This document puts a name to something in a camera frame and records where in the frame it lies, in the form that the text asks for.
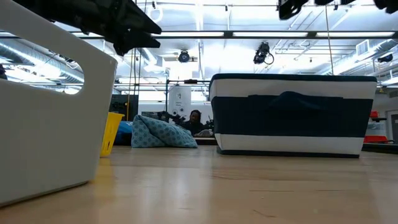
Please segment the wooden floor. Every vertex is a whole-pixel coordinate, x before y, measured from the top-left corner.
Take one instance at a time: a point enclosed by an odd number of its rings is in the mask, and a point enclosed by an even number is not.
[[[398,156],[220,156],[116,148],[89,184],[0,210],[18,223],[398,223]]]

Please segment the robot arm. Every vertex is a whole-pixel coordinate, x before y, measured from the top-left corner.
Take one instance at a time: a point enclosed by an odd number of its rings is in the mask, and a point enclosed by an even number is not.
[[[326,5],[334,0],[315,0],[317,5]],[[355,0],[341,0],[341,4],[347,5]],[[279,0],[279,19],[290,19],[297,15],[302,6],[307,3],[308,0]],[[374,0],[374,3],[379,9],[386,9],[386,13],[392,14],[398,11],[397,0]]]
[[[121,56],[134,47],[160,47],[150,34],[160,34],[162,29],[131,0],[14,1],[50,21],[102,35]]]

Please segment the blue patterned cushion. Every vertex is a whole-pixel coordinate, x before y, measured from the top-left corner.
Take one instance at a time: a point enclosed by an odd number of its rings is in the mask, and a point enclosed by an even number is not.
[[[197,142],[180,126],[136,115],[132,122],[132,147],[198,147]]]

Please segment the fabric storage box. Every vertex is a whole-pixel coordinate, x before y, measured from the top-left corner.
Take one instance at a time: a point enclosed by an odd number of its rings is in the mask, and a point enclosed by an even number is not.
[[[210,83],[222,154],[359,157],[375,77],[217,74]]]

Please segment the fluorescent light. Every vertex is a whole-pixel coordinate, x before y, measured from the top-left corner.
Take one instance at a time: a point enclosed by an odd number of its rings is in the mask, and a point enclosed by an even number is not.
[[[47,80],[46,78],[39,77],[37,75],[33,75],[29,72],[25,72],[24,70],[21,69],[16,69],[16,70],[7,70],[6,75],[17,78],[20,80],[20,82],[41,82],[41,83],[53,83],[50,80]]]
[[[398,85],[389,85],[389,86],[385,86],[385,85],[384,86],[383,85],[380,86],[380,85],[378,85],[377,87],[378,88],[398,88]]]
[[[395,32],[330,32],[330,37],[391,37]],[[328,37],[327,32],[318,32],[317,37]]]
[[[307,32],[234,32],[234,37],[306,37]]]
[[[146,72],[157,72],[157,73],[159,73],[159,72],[164,72],[165,71],[165,68],[164,67],[160,67],[160,66],[156,66],[156,65],[152,65],[152,64],[149,64],[149,65],[146,65],[146,66],[144,66],[144,70],[146,71]]]
[[[57,80],[64,80],[67,79],[66,77],[55,77],[55,76],[43,76],[41,78],[46,78],[46,79],[57,79]]]
[[[0,37],[15,37],[15,35],[8,32],[0,32]]]
[[[98,34],[94,34],[94,33],[89,33],[88,35],[82,33],[82,32],[73,32],[73,35],[77,36],[77,37],[103,37],[101,35]]]
[[[224,32],[163,32],[152,34],[153,37],[222,37]]]

